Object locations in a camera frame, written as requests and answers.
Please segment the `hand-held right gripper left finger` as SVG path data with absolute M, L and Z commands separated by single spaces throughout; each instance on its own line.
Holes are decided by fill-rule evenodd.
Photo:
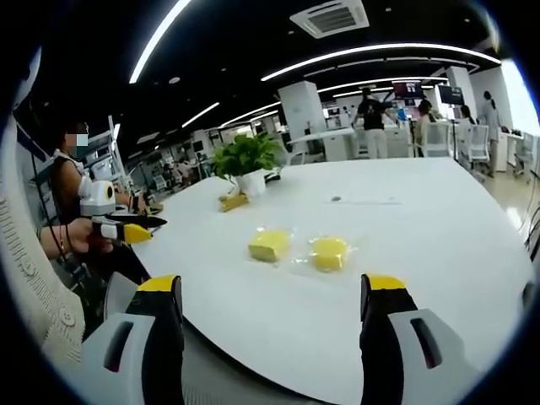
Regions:
M 135 284 L 116 273 L 104 321 L 84 342 L 81 395 L 88 404 L 182 404 L 184 348 L 181 277 Z

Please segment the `person's left hand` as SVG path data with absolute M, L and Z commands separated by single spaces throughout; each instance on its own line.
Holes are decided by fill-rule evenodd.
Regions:
M 88 253 L 94 249 L 103 253 L 113 250 L 111 240 L 94 233 L 93 222 L 87 218 L 78 218 L 65 226 L 65 240 L 73 253 Z

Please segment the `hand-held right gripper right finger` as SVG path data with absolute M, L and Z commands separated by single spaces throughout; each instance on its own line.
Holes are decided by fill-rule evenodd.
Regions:
M 419 308 L 401 280 L 360 279 L 359 349 L 363 404 L 457 404 L 479 372 L 458 334 L 432 310 Z

